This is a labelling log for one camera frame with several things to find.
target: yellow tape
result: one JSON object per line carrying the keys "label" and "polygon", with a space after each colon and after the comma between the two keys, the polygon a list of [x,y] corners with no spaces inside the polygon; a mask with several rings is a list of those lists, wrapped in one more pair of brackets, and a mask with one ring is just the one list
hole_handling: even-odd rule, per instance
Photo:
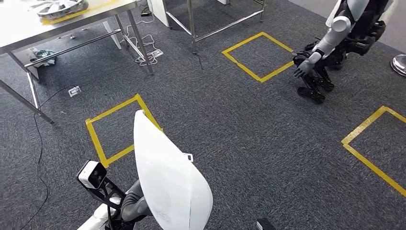
{"label": "yellow tape", "polygon": [[144,103],[144,101],[142,100],[141,96],[139,94],[137,94],[135,96],[136,100],[138,101],[141,109],[144,110],[145,115],[148,117],[148,119],[158,128],[162,131],[162,128],[158,125],[158,122],[155,120],[155,118],[153,117],[153,115],[151,114],[151,112],[149,111],[147,105]]}
{"label": "yellow tape", "polygon": [[287,63],[286,65],[280,67],[279,69],[275,70],[274,72],[268,74],[267,76],[263,77],[260,79],[260,82],[263,83],[267,80],[269,80],[270,78],[282,73],[283,71],[285,71],[287,68],[291,67],[292,65],[294,65],[293,61]]}
{"label": "yellow tape", "polygon": [[396,189],[400,194],[406,197],[406,190],[402,188],[397,182],[392,180],[388,175],[386,175],[382,170],[376,167],[372,162],[362,156],[359,152],[357,152],[353,147],[350,146],[350,142],[353,141],[362,131],[364,131],[368,126],[370,126],[376,119],[378,119],[382,114],[385,112],[389,112],[393,116],[397,117],[399,120],[406,123],[406,118],[395,112],[394,110],[382,106],[379,108],[375,113],[369,116],[364,122],[362,122],[354,131],[348,134],[342,141],[343,146],[346,150],[348,150],[351,154],[353,154],[357,159],[363,162],[368,168],[374,171],[378,176],[384,179],[388,184],[390,184],[394,189]]}
{"label": "yellow tape", "polygon": [[79,15],[88,13],[88,12],[90,12],[90,11],[99,9],[99,8],[101,8],[101,7],[105,7],[105,6],[111,5],[111,4],[116,3],[116,2],[118,2],[118,0],[110,0],[109,2],[106,2],[106,3],[103,3],[103,4],[97,5],[97,6],[92,7],[92,8],[87,8],[86,10],[79,11],[79,12],[77,12],[77,13],[69,14],[69,15],[67,15],[67,16],[65,16],[65,17],[62,17],[62,18],[58,18],[58,19],[55,19],[55,20],[48,20],[48,19],[46,19],[46,18],[43,18],[43,19],[41,19],[41,21],[42,21],[42,24],[44,24],[44,25],[51,25],[51,24],[63,22],[63,21],[65,21],[65,20],[68,20],[68,19],[77,17],[77,16],[79,16]]}
{"label": "yellow tape", "polygon": [[394,180],[392,180],[388,175],[386,175],[382,170],[380,170],[378,167],[376,167],[374,164],[372,164],[369,160],[367,160],[365,157],[363,157],[359,152],[357,152],[353,147],[350,145],[344,144],[344,148],[346,148],[350,153],[352,153],[356,158],[358,158],[360,161],[362,161],[368,168],[370,168],[372,171],[374,171],[378,176],[380,176],[382,179],[384,179],[388,184],[390,184],[394,189],[396,189],[400,194],[402,194],[404,197],[406,197],[406,190],[402,188],[398,183],[396,183]]}
{"label": "yellow tape", "polygon": [[249,74],[251,77],[255,78],[257,81],[261,81],[261,78],[255,74],[254,72],[252,72],[250,69],[248,69],[246,66],[244,66],[243,64],[239,63],[235,58],[233,58],[233,56],[231,56],[229,53],[225,53],[223,51],[223,54],[230,59],[232,62],[236,63],[238,67],[240,67],[241,69],[243,69],[247,74]]}
{"label": "yellow tape", "polygon": [[290,49],[289,47],[287,47],[286,45],[284,45],[282,42],[276,40],[275,38],[271,37],[269,34],[265,33],[265,32],[261,32],[259,34],[256,34],[248,39],[245,39],[244,41],[224,50],[223,52],[221,52],[222,54],[224,54],[228,59],[230,59],[232,62],[236,63],[238,67],[240,67],[241,69],[243,69],[247,74],[249,74],[251,77],[253,77],[255,80],[260,81],[261,83],[264,83],[265,81],[271,79],[272,77],[280,74],[281,72],[285,71],[287,68],[291,67],[293,65],[293,61],[283,65],[282,67],[280,67],[279,69],[273,71],[272,73],[268,74],[267,76],[260,78],[257,74],[255,74],[254,72],[252,72],[250,69],[248,69],[246,66],[244,66],[243,64],[241,64],[240,62],[238,62],[233,56],[231,56],[229,54],[229,52],[231,52],[234,49],[237,49],[238,47],[258,38],[261,36],[265,36],[266,38],[268,38],[269,40],[273,41],[274,43],[278,44],[279,46],[281,46],[282,48],[286,49],[289,52],[292,52],[293,50]]}
{"label": "yellow tape", "polygon": [[115,107],[113,107],[113,108],[107,110],[106,112],[104,112],[104,113],[98,115],[97,117],[93,118],[91,121],[92,121],[92,122],[95,122],[95,121],[97,121],[97,120],[100,120],[100,119],[102,119],[103,117],[105,117],[105,116],[107,116],[107,115],[110,115],[111,113],[113,113],[113,112],[115,112],[115,111],[117,111],[117,110],[123,108],[124,106],[129,105],[129,104],[135,102],[136,100],[138,100],[138,97],[139,97],[139,96],[138,96],[138,97],[137,97],[137,96],[138,96],[138,94],[137,94],[135,97],[131,98],[130,100],[127,100],[127,101],[125,101],[125,102],[123,102],[123,103],[121,103],[121,104],[119,104],[119,105],[117,105],[117,106],[115,106]]}
{"label": "yellow tape", "polygon": [[268,39],[270,39],[271,41],[275,42],[276,44],[278,44],[279,46],[281,46],[282,48],[286,49],[287,51],[289,51],[289,53],[292,53],[293,50],[287,46],[285,46],[285,44],[283,44],[282,42],[276,40],[275,38],[271,37],[269,34],[265,33],[265,32],[261,32],[261,35],[267,37]]}
{"label": "yellow tape", "polygon": [[148,119],[158,128],[162,131],[162,128],[159,126],[158,122],[155,120],[151,112],[149,111],[147,105],[145,102],[142,100],[141,96],[139,94],[135,95],[133,98],[107,110],[106,112],[96,116],[93,119],[87,119],[86,120],[86,127],[89,130],[91,140],[93,141],[94,147],[96,149],[97,155],[99,156],[100,163],[105,167],[108,168],[109,164],[113,163],[114,161],[120,159],[121,157],[125,156],[129,152],[134,150],[134,145],[131,145],[130,147],[125,148],[124,150],[120,151],[119,153],[115,154],[114,156],[110,158],[106,158],[106,155],[104,154],[104,151],[102,149],[102,146],[100,144],[99,138],[96,135],[96,131],[93,128],[92,122],[98,121],[102,119],[103,117],[106,117],[110,115],[111,113],[123,108],[126,105],[129,105],[132,102],[137,101],[138,104],[140,105],[141,109],[144,110],[145,115],[148,117]]}
{"label": "yellow tape", "polygon": [[109,163],[106,159],[106,155],[104,154],[104,151],[102,149],[102,146],[100,144],[99,138],[96,135],[96,131],[94,131],[93,125],[91,124],[92,121],[90,119],[86,120],[86,126],[88,128],[88,131],[90,133],[91,140],[93,141],[94,147],[96,149],[97,155],[99,155],[100,163],[105,167],[109,167]]}
{"label": "yellow tape", "polygon": [[348,134],[342,141],[341,143],[343,144],[349,144],[354,138],[356,138],[362,131],[364,131],[369,125],[372,124],[376,119],[378,119],[385,111],[386,107],[382,106],[379,108],[375,113],[373,113],[370,117],[368,117],[364,122],[360,124],[357,128],[355,128],[354,131],[352,131],[350,134]]}
{"label": "yellow tape", "polygon": [[128,154],[129,152],[134,150],[134,145],[131,145],[130,147],[125,148],[123,151],[115,154],[114,156],[110,157],[109,159],[107,159],[108,164],[113,163],[114,161],[122,158],[123,156],[125,156],[126,154]]}

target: camera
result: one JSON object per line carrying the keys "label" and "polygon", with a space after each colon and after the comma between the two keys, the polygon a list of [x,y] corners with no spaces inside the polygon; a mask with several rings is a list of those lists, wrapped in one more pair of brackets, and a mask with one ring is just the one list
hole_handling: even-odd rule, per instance
{"label": "camera", "polygon": [[77,179],[86,188],[99,189],[106,178],[107,170],[97,161],[88,161],[77,175]]}

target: humanoid robot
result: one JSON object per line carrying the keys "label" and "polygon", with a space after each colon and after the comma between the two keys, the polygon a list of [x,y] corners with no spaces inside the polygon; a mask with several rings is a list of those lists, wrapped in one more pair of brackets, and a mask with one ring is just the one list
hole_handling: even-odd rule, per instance
{"label": "humanoid robot", "polygon": [[397,0],[338,0],[326,22],[326,35],[293,53],[294,75],[306,84],[298,93],[323,103],[319,86],[327,92],[334,89],[326,67],[340,69],[348,53],[365,55],[381,38],[396,4]]}

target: white cable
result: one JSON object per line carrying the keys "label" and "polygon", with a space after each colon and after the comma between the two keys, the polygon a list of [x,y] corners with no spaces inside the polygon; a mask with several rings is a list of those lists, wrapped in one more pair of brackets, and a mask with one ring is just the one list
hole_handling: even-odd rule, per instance
{"label": "white cable", "polygon": [[[146,21],[139,21],[139,22],[135,23],[136,25],[138,25],[138,24],[140,24],[140,23],[145,23],[145,24],[147,24],[147,23],[152,23],[152,22],[154,22],[154,20],[155,20],[154,9],[153,9],[153,7],[152,7],[152,4],[150,4],[150,5],[151,5],[151,10],[150,10],[150,11],[151,11],[151,13],[152,13],[152,20],[149,21],[149,22],[146,22]],[[130,36],[130,32],[129,32],[129,28],[130,28],[130,27],[132,27],[132,25],[128,25],[128,26],[127,26],[127,37]],[[152,42],[144,43],[144,46],[152,45],[152,47],[154,48],[154,51],[158,50],[158,49],[155,47],[155,45],[154,45],[155,40],[152,38],[152,35],[147,34],[146,36],[142,37],[141,40],[143,40],[143,39],[146,38],[146,37],[151,37]],[[137,48],[140,48],[140,47],[137,46],[137,45],[138,45],[138,40],[137,40],[136,37],[129,37],[129,39],[130,39],[130,40],[131,40],[131,39],[135,39],[135,46],[136,46]],[[147,56],[148,56],[148,60],[149,60],[149,64],[150,64],[150,65],[155,65],[155,64],[158,63],[158,61],[157,61],[157,59],[155,58],[155,56],[152,55],[152,53],[153,53],[154,51],[152,51],[152,52],[150,52],[150,53],[147,53]],[[138,57],[138,58],[135,60],[135,62],[136,62],[136,63],[139,63],[140,66],[146,66],[146,64],[145,64],[146,61],[144,60],[143,57]]]}

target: white tabletop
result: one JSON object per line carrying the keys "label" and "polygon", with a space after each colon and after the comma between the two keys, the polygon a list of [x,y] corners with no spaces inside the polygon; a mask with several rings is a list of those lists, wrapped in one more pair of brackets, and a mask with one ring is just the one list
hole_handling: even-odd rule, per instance
{"label": "white tabletop", "polygon": [[0,55],[136,7],[135,0],[87,0],[86,10],[47,21],[29,10],[33,2],[5,0],[0,3]]}

